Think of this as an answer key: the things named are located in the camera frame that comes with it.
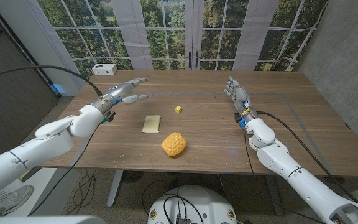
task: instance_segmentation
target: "textured orange ball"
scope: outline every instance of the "textured orange ball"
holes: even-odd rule
[[[168,156],[175,156],[186,147],[186,139],[177,132],[170,134],[161,144]]]

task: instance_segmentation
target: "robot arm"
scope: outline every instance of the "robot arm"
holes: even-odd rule
[[[234,101],[238,111],[235,114],[236,122],[248,134],[252,134],[249,145],[257,151],[259,161],[283,177],[323,222],[358,224],[358,203],[333,192],[290,156],[287,147],[275,137],[274,131],[257,117],[249,95],[237,80],[229,77],[226,87],[224,92]]]
[[[112,121],[112,106],[135,103],[149,95],[126,96],[147,78],[137,78],[110,88],[94,103],[80,109],[80,115],[68,116],[46,124],[35,132],[35,138],[0,155],[0,190],[27,170],[61,156],[74,147],[71,136],[86,138],[104,121]]]

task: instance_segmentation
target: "shoe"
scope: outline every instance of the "shoe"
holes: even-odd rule
[[[26,185],[11,193],[0,196],[0,216],[7,215],[20,208],[29,199],[33,186]]]

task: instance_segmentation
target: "table surface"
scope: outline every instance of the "table surface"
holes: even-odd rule
[[[299,72],[143,71],[120,70],[114,76],[91,77],[102,91],[133,78],[147,77],[133,93],[154,97],[132,105],[114,106],[111,123],[95,132],[77,168],[269,174],[248,146],[247,158],[242,129],[234,122],[234,103],[223,93],[232,75],[251,94],[255,110],[265,111],[287,123],[313,154],[334,175],[358,177],[358,138],[345,125],[311,82]],[[59,119],[97,99],[85,85]],[[176,106],[183,111],[175,112]],[[161,115],[160,133],[142,133],[147,115]],[[275,131],[290,155],[314,175],[325,175],[301,144],[280,123],[266,115],[260,118]],[[187,147],[175,157],[167,156],[162,141],[181,133]],[[68,167],[83,139],[68,153],[44,163],[44,167]]]

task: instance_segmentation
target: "window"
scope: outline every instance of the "window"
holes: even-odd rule
[[[205,0],[200,70],[232,70],[248,1]]]
[[[280,0],[255,71],[290,71],[319,21],[327,0]]]
[[[96,63],[132,69],[110,0],[37,2],[84,77]]]
[[[185,1],[140,0],[153,69],[185,69]]]

